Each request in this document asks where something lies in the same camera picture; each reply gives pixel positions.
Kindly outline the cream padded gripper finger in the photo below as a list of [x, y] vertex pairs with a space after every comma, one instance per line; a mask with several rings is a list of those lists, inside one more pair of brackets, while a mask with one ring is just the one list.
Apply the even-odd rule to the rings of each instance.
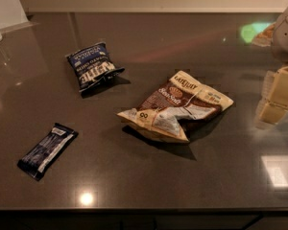
[[288, 113], [288, 64], [276, 72], [268, 71], [262, 85], [261, 100], [255, 111], [257, 125], [276, 125]]

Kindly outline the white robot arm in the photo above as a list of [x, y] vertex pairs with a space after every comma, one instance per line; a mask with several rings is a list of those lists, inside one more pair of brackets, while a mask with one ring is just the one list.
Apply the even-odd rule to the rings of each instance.
[[276, 72], [268, 71], [264, 78], [255, 117], [259, 128], [275, 126], [288, 113], [288, 7], [274, 25], [255, 38], [257, 42], [267, 39], [282, 66]]

